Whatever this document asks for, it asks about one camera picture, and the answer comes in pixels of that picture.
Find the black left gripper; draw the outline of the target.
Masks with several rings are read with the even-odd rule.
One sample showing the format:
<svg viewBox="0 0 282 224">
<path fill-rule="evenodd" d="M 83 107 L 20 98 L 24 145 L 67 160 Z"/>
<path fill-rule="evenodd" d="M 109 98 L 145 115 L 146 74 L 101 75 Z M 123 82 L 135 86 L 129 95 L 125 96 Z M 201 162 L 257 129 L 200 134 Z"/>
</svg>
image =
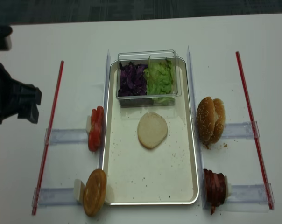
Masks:
<svg viewBox="0 0 282 224">
<path fill-rule="evenodd" d="M 32 84 L 24 84 L 12 79 L 2 63 L 0 63 L 0 124 L 3 120 L 17 115 L 18 119 L 26 119 L 38 123 L 42 92 Z"/>
</svg>

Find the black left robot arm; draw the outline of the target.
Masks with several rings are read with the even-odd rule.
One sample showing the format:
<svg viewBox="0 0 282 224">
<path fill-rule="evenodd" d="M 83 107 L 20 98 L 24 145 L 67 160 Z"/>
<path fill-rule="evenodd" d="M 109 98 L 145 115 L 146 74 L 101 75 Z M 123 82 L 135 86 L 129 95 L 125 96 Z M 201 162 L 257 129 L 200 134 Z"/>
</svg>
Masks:
<svg viewBox="0 0 282 224">
<path fill-rule="evenodd" d="M 0 26 L 0 51 L 11 49 L 12 32 L 11 26 Z M 39 88 L 13 79 L 0 63 L 0 124 L 14 115 L 33 124 L 38 123 L 37 107 L 41 104 L 41 99 L 42 92 Z"/>
</svg>

